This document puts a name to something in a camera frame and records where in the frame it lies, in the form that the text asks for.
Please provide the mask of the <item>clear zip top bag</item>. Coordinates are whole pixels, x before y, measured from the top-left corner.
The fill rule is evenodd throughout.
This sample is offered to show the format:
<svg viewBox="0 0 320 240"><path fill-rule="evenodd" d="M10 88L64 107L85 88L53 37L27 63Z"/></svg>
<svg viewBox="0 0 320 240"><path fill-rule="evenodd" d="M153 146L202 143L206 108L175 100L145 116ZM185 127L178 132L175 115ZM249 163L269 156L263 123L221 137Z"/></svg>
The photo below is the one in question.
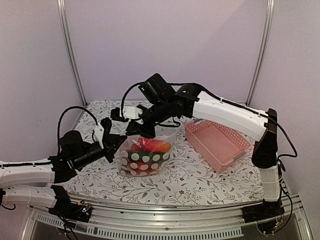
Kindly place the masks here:
<svg viewBox="0 0 320 240"><path fill-rule="evenodd" d="M119 148L119 174L144 177L158 174L173 154L178 128L159 128L155 138L129 136Z"/></svg>

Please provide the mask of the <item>red wrinkled apple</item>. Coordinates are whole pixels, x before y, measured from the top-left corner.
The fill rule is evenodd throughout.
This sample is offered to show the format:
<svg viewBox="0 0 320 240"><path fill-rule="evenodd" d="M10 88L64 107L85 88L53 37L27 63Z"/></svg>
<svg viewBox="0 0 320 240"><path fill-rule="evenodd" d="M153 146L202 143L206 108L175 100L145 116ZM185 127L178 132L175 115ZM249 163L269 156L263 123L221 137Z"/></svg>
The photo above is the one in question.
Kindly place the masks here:
<svg viewBox="0 0 320 240"><path fill-rule="evenodd" d="M161 144L162 142L157 139L149 139L142 136L138 139L138 145L148 152L155 152Z"/></svg>

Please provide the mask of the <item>red chili pepper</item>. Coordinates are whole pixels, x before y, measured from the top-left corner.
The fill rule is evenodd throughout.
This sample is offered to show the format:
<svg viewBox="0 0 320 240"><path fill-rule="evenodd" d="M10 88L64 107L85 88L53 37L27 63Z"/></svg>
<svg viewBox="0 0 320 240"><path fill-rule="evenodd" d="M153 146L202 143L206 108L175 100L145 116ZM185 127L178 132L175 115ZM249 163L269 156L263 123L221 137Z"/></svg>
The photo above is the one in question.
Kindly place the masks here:
<svg viewBox="0 0 320 240"><path fill-rule="evenodd" d="M168 142L157 141L152 146L153 152L167 153L171 150L172 145Z"/></svg>

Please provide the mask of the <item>pink plastic basket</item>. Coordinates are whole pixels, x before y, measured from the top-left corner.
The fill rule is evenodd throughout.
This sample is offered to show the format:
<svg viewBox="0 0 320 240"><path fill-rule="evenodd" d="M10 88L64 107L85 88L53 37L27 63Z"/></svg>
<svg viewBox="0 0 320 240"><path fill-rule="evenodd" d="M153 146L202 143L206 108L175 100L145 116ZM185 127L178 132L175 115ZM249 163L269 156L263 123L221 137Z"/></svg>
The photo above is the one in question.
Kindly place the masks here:
<svg viewBox="0 0 320 240"><path fill-rule="evenodd" d="M250 141L238 131L204 119L188 122L185 137L218 173L252 149Z"/></svg>

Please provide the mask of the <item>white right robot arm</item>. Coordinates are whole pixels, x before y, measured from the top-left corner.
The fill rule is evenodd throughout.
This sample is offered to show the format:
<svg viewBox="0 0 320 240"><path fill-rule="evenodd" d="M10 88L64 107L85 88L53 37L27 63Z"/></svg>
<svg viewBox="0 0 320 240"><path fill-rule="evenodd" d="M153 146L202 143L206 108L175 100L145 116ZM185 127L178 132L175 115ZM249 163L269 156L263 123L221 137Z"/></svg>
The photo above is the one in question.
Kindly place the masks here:
<svg viewBox="0 0 320 240"><path fill-rule="evenodd" d="M277 160L277 112L254 110L219 97L198 83L168 83L155 73L144 82L136 84L151 104L120 106L120 116L129 120L126 134L152 139L155 126L169 118L182 116L212 121L255 141L251 161L258 168L263 184L263 202L255 209L262 218L269 218L281 206L281 187Z"/></svg>

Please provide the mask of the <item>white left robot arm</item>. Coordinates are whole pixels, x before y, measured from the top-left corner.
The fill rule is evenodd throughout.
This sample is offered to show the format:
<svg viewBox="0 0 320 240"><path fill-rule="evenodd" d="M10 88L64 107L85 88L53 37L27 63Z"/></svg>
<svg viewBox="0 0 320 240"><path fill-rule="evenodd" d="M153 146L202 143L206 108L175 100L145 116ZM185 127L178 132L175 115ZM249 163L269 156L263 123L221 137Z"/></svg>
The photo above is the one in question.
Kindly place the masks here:
<svg viewBox="0 0 320 240"><path fill-rule="evenodd" d="M63 216L74 213L74 205L65 189L66 183L85 166L105 157L113 162L117 150L127 136L99 130L97 140L85 142L81 133L71 130L58 141L56 156L32 162L0 163L0 202L42 206L55 209Z"/></svg>

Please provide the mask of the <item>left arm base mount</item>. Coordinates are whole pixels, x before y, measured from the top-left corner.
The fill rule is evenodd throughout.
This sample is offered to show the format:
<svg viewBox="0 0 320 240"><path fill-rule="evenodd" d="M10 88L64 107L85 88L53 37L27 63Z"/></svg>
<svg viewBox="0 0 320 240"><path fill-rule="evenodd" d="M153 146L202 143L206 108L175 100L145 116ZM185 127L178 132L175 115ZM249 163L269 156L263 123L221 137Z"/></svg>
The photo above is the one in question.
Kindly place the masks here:
<svg viewBox="0 0 320 240"><path fill-rule="evenodd" d="M48 213L62 219L88 223L92 215L92 205L83 200L73 203L67 200L57 200L54 207L48 208Z"/></svg>

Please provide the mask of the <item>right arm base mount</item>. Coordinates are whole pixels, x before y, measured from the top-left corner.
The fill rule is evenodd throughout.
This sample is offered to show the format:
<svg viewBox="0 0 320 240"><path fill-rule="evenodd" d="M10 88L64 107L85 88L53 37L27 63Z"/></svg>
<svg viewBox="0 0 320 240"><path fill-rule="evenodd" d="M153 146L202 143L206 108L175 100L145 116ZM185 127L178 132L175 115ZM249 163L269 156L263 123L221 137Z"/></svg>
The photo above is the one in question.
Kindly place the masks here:
<svg viewBox="0 0 320 240"><path fill-rule="evenodd" d="M282 223L285 210L281 203L263 202L245 206L241 209L244 222L256 223L257 229L264 235L272 235Z"/></svg>

